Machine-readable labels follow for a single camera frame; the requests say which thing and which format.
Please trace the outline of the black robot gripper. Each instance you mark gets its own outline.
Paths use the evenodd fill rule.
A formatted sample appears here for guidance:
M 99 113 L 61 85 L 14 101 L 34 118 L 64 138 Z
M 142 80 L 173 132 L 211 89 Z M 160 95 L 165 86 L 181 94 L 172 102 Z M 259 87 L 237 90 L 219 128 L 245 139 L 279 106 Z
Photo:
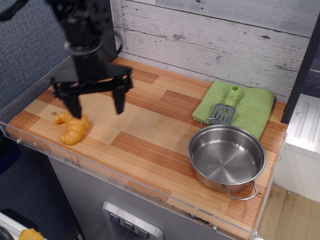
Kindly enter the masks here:
M 116 112 L 124 111 L 126 93 L 133 88 L 130 67 L 114 65 L 102 41 L 87 47 L 64 44 L 71 56 L 71 65 L 51 78 L 53 95 L 62 99 L 74 118 L 81 119 L 78 96 L 112 91 Z

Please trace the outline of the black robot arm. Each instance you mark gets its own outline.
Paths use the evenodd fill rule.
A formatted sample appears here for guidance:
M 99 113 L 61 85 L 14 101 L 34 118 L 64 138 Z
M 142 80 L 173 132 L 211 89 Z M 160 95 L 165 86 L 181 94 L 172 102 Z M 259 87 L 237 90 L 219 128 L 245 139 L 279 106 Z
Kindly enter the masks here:
M 51 78 L 53 94 L 73 117 L 82 117 L 79 95 L 112 92 L 117 114 L 124 111 L 126 93 L 133 87 L 132 69 L 114 65 L 116 48 L 110 3 L 107 0 L 50 0 L 62 26 L 72 65 Z

